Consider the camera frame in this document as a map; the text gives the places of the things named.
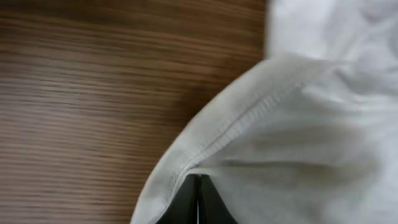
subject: brown wood grain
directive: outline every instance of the brown wood grain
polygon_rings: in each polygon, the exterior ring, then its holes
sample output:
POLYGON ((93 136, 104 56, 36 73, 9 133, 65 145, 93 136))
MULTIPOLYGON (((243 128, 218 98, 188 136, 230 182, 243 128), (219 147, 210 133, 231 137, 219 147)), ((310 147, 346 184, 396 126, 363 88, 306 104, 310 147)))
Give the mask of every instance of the brown wood grain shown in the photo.
POLYGON ((263 0, 0 1, 0 223, 128 223, 263 27, 263 0))

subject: folded cloth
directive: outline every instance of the folded cloth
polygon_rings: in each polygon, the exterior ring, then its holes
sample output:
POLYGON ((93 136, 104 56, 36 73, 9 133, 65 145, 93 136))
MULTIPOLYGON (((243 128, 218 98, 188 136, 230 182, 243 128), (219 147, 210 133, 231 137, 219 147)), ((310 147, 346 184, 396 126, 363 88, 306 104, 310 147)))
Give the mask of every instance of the folded cloth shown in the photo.
POLYGON ((276 0, 267 60, 209 102, 132 224, 207 174, 240 223, 398 223, 398 1, 276 0))

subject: white cloth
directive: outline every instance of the white cloth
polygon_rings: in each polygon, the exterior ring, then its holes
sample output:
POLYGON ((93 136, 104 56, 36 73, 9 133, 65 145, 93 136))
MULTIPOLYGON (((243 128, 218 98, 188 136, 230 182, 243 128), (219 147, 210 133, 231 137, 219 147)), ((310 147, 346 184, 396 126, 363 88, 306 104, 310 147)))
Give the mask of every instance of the white cloth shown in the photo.
POLYGON ((209 102, 151 173, 132 224, 208 174, 240 224, 398 223, 398 1, 271 4, 267 60, 209 102))

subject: wooden table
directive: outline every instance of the wooden table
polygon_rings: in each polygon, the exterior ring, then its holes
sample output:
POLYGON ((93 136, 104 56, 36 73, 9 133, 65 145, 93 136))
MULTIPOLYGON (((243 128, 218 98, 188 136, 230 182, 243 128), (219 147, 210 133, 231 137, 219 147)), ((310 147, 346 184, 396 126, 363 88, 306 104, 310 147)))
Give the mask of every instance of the wooden table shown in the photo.
POLYGON ((264 8, 0 1, 0 224, 129 223, 174 138, 262 58, 264 8))

